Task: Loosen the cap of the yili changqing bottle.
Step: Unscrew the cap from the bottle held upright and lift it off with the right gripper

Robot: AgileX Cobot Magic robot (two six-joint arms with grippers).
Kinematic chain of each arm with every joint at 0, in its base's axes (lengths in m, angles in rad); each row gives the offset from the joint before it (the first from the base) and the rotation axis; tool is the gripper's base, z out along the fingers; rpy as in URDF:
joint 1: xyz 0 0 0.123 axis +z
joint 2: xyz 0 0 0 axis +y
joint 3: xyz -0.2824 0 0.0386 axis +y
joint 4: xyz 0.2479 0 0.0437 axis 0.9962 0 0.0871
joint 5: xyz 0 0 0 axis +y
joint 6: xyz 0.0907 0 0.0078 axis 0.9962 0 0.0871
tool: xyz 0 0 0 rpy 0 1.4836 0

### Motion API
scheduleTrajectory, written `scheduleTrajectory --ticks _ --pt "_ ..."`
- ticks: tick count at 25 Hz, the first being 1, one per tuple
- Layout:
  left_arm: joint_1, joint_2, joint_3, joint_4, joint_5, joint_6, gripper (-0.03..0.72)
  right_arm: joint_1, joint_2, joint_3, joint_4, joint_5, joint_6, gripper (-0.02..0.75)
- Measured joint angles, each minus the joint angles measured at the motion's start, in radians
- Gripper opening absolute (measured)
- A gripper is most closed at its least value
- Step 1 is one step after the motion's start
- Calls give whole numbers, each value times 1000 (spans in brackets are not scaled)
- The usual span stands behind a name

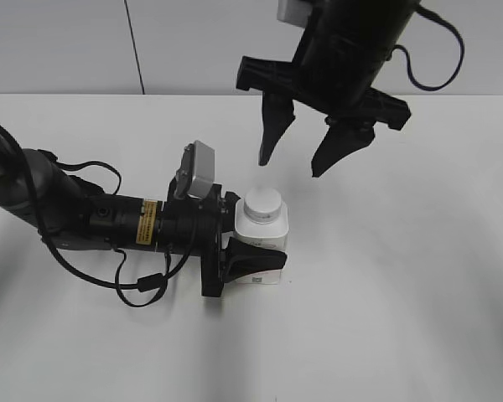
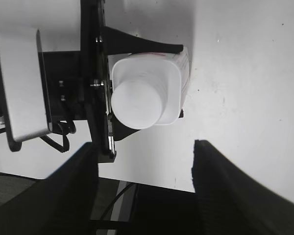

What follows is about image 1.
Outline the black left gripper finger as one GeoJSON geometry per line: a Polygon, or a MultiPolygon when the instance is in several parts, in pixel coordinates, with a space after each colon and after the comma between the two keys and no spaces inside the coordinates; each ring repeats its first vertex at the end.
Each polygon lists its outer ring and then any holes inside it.
{"type": "Polygon", "coordinates": [[[236,209],[236,203],[241,199],[241,197],[233,192],[226,191],[223,198],[223,206],[226,212],[234,212],[236,209]]]}
{"type": "Polygon", "coordinates": [[[225,283],[278,283],[287,254],[230,238],[225,248],[225,283]]]}

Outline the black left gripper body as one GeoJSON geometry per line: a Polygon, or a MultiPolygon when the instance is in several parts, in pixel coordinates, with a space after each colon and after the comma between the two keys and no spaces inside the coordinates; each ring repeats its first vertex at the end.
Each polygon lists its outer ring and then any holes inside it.
{"type": "Polygon", "coordinates": [[[221,186],[211,187],[206,198],[175,197],[177,181],[170,182],[162,209],[161,250],[164,254],[200,258],[201,295],[219,297],[221,279],[222,209],[221,186]]]}

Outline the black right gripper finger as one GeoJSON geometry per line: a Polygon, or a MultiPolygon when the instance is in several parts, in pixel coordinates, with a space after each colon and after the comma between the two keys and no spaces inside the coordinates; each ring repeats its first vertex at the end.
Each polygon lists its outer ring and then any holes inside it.
{"type": "Polygon", "coordinates": [[[262,94],[262,142],[258,164],[266,166],[273,151],[295,120],[293,100],[283,95],[264,92],[262,94]]]}
{"type": "Polygon", "coordinates": [[[319,178],[344,157],[368,147],[375,136],[373,125],[366,122],[338,121],[330,125],[312,158],[312,177],[319,178]]]}

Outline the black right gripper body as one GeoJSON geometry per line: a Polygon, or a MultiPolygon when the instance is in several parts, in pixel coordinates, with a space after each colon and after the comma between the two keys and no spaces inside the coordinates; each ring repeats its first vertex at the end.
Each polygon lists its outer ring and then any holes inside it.
{"type": "Polygon", "coordinates": [[[407,103],[372,83],[410,17],[410,8],[313,8],[293,58],[243,57],[236,88],[283,95],[336,120],[400,130],[411,116],[407,103]]]}

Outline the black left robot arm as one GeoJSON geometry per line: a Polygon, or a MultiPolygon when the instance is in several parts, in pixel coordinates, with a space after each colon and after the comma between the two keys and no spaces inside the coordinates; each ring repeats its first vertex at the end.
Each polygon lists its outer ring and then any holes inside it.
{"type": "Polygon", "coordinates": [[[51,255],[73,275],[114,290],[151,292],[163,297],[169,280],[191,256],[200,258],[201,291],[218,297],[224,286],[244,276],[282,269],[287,254],[236,237],[237,194],[215,183],[215,155],[203,142],[184,149],[164,200],[107,193],[78,176],[80,164],[52,153],[19,146],[0,126],[0,208],[33,226],[51,255]],[[104,281],[66,263],[63,250],[160,252],[165,269],[124,283],[104,281]]]}

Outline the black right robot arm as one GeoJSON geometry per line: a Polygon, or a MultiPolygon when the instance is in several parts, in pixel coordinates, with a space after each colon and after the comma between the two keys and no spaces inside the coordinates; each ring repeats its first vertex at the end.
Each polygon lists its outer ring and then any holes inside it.
{"type": "Polygon", "coordinates": [[[258,163],[273,151],[295,120],[300,102],[325,116],[328,131],[312,161],[320,177],[340,159],[370,146],[377,122],[401,130],[407,103],[373,88],[413,15],[415,1],[312,1],[303,35],[289,61],[242,58],[239,90],[262,93],[262,142],[258,163]]]}

